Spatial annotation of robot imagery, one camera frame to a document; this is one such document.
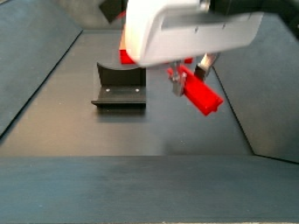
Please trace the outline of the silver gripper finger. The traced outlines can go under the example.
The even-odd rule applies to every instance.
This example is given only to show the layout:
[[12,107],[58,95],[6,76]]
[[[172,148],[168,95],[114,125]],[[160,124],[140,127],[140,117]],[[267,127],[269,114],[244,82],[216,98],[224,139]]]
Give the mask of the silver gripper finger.
[[170,64],[172,69],[172,92],[176,96],[182,96],[182,90],[184,90],[184,83],[185,83],[185,77],[186,74],[180,70],[180,61],[174,61]]
[[200,62],[196,64],[193,74],[201,80],[205,81],[205,78],[209,75],[209,70],[217,60],[220,54],[216,53],[205,53]]

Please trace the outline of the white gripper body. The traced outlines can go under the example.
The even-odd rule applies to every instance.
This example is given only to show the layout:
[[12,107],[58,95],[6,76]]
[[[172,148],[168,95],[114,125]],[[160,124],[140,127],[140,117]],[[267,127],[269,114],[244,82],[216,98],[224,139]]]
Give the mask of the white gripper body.
[[263,14],[223,16],[208,11],[209,0],[128,0],[125,49],[133,62],[149,67],[248,46]]

